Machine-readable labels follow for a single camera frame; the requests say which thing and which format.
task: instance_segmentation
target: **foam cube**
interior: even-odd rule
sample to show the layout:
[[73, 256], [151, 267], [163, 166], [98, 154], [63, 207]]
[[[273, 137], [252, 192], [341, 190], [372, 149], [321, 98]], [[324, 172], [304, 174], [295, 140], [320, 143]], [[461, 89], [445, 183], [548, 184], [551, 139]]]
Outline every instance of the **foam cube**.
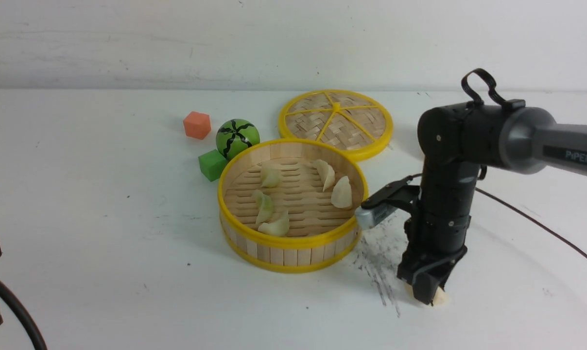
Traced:
[[227, 160], [218, 152], [218, 149], [207, 152], [198, 157], [198, 164], [201, 167], [201, 173], [207, 177], [207, 180], [214, 181], [220, 179], [220, 175], [227, 164]]
[[209, 115], [192, 111], [183, 120], [183, 128], [185, 129], [185, 135], [202, 140], [211, 131]]

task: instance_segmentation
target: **orange cube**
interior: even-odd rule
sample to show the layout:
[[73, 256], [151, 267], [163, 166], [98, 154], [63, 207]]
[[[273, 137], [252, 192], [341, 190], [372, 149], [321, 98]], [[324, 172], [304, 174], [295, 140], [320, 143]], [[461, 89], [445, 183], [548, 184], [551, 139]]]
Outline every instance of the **orange cube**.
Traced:
[[185, 135], [199, 140], [204, 139], [211, 131], [209, 114], [192, 111], [183, 120], [183, 128], [185, 129]]

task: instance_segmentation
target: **white surface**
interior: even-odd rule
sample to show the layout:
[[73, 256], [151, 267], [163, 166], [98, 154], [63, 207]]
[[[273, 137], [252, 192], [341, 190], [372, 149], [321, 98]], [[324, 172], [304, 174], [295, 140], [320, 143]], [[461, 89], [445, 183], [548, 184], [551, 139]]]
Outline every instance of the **white surface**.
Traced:
[[587, 91], [587, 0], [0, 0], [0, 87]]
[[[425, 109], [465, 100], [367, 94], [396, 122], [391, 148], [361, 163], [370, 191], [420, 171], [414, 128]], [[191, 140], [181, 120], [191, 110], [211, 114], [214, 128], [245, 118], [269, 140], [296, 95], [0, 90], [0, 279], [50, 349], [587, 350], [587, 261], [479, 194], [451, 303], [436, 310], [412, 303], [394, 277], [403, 213], [320, 272], [281, 275], [235, 255], [218, 225], [217, 184], [196, 160], [214, 133]], [[587, 123], [587, 94], [504, 96]], [[480, 186], [587, 251], [587, 177], [491, 169]], [[29, 348], [0, 307], [0, 349]]]

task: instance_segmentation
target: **white wall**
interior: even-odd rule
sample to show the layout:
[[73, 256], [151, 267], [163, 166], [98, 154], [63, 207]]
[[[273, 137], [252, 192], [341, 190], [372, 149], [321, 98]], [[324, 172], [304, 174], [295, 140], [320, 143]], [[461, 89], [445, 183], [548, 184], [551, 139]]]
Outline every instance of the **white wall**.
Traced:
[[0, 0], [0, 87], [587, 90], [587, 0]]

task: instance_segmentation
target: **yellow rim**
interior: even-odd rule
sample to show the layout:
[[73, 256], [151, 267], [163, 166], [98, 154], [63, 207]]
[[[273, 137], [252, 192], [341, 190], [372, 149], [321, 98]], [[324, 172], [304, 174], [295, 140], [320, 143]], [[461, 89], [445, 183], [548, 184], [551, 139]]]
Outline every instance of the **yellow rim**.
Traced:
[[271, 263], [263, 262], [255, 257], [251, 257], [247, 253], [244, 253], [240, 248], [238, 248], [237, 245], [233, 244], [231, 239], [226, 235], [226, 232], [224, 231], [224, 227], [222, 227], [222, 232], [224, 233], [224, 239], [226, 239], [226, 242], [229, 243], [229, 246], [233, 249], [233, 251], [236, 252], [242, 259], [244, 259], [245, 261], [247, 261], [255, 266], [258, 266], [260, 268], [264, 268], [265, 270], [270, 270], [270, 271], [280, 272], [280, 273], [306, 273], [306, 272], [313, 272], [313, 271], [317, 271], [317, 270], [322, 270], [322, 268], [326, 268], [328, 266], [331, 266], [331, 264], [334, 264], [337, 261], [340, 261], [340, 259], [343, 259], [347, 254], [349, 254], [349, 252], [351, 252], [352, 249], [354, 249], [354, 247], [356, 246], [358, 241], [360, 241], [361, 237], [363, 236], [363, 233], [360, 232], [358, 234], [358, 236], [356, 236], [356, 238], [354, 239], [352, 244], [347, 246], [341, 253], [334, 255], [334, 257], [328, 259], [327, 261], [322, 261], [322, 262], [316, 263], [316, 264], [310, 264], [308, 266], [282, 266], [279, 264], [271, 264]]
[[[289, 130], [289, 128], [287, 128], [287, 123], [285, 122], [285, 119], [287, 118], [287, 116], [291, 115], [291, 113], [287, 113], [287, 111], [289, 110], [289, 108], [291, 108], [291, 106], [293, 106], [296, 102], [302, 100], [303, 98], [306, 98], [306, 97], [309, 97], [312, 95], [317, 95], [320, 93], [323, 93], [324, 95], [326, 95], [326, 97], [328, 98], [328, 101], [331, 104], [333, 104], [332, 99], [328, 95], [328, 93], [331, 93], [331, 92], [332, 93], [347, 93], [349, 95], [363, 98], [363, 99], [371, 102], [372, 105], [371, 106], [360, 106], [360, 108], [362, 108], [362, 107], [378, 108], [383, 113], [383, 115], [386, 119], [386, 127], [384, 130], [384, 133], [382, 134], [382, 136], [380, 138], [376, 139], [376, 138], [372, 137], [371, 135], [369, 135], [369, 132], [367, 130], [365, 130], [362, 126], [358, 125], [357, 122], [355, 122], [354, 120], [349, 118], [345, 113], [338, 112], [340, 115], [342, 115], [343, 117], [348, 119], [350, 122], [353, 122], [359, 129], [361, 129], [361, 131], [363, 133], [365, 133], [372, 140], [374, 140], [374, 142], [370, 143], [369, 145], [367, 145], [363, 148], [345, 151], [345, 153], [348, 155], [349, 159], [351, 159], [353, 162], [360, 162], [365, 159], [369, 159], [369, 158], [377, 155], [378, 153], [382, 152], [386, 148], [386, 146], [389, 144], [389, 142], [391, 142], [391, 136], [393, 135], [393, 118], [391, 118], [391, 114], [389, 113], [389, 111], [386, 110], [386, 108], [384, 108], [384, 106], [382, 106], [380, 103], [378, 103], [373, 98], [369, 98], [369, 97], [362, 95], [360, 93], [348, 91], [345, 89], [321, 89], [321, 90], [317, 90], [317, 91], [311, 91], [311, 92], [303, 93], [302, 95], [299, 95], [298, 97], [295, 97], [291, 101], [287, 102], [287, 104], [280, 110], [280, 114], [278, 115], [278, 131], [280, 132], [281, 137], [295, 138], [296, 140], [299, 140], [299, 138], [296, 137], [296, 135], [294, 135]], [[323, 109], [310, 109], [309, 111], [317, 111], [317, 110], [323, 110]]]
[[220, 175], [220, 181], [218, 182], [218, 206], [220, 206], [220, 212], [224, 215], [226, 221], [236, 229], [238, 233], [243, 235], [245, 238], [254, 241], [261, 245], [271, 246], [273, 248], [282, 248], [282, 249], [310, 249], [315, 248], [316, 246], [326, 245], [331, 242], [337, 241], [339, 238], [347, 235], [350, 231], [356, 228], [356, 218], [351, 217], [345, 224], [342, 224], [338, 228], [334, 230], [330, 230], [326, 233], [322, 233], [321, 235], [313, 236], [313, 237], [300, 237], [300, 238], [288, 238], [288, 237], [273, 237], [270, 235], [266, 235], [265, 233], [261, 233], [259, 231], [253, 230], [244, 224], [242, 224], [226, 207], [224, 203], [224, 193], [223, 193], [223, 181], [226, 178], [227, 174], [229, 173], [229, 169], [231, 166], [239, 159], [243, 157], [247, 153], [250, 153], [257, 148], [267, 147], [271, 144], [283, 143], [283, 142], [296, 142], [296, 143], [307, 143], [313, 144], [318, 147], [327, 148], [333, 152], [338, 153], [342, 157], [346, 158], [351, 162], [358, 173], [358, 176], [361, 177], [363, 183], [363, 200], [365, 200], [369, 196], [369, 192], [367, 191], [367, 181], [363, 175], [363, 171], [358, 167], [356, 162], [353, 162], [351, 157], [346, 153], [340, 151], [339, 149], [333, 148], [332, 146], [328, 146], [327, 144], [321, 142], [315, 142], [311, 140], [302, 140], [302, 139], [279, 139], [279, 140], [272, 140], [267, 142], [261, 142], [260, 144], [253, 146], [249, 149], [244, 150], [243, 152], [239, 153], [235, 158], [233, 158], [227, 166], [225, 166], [222, 175]]

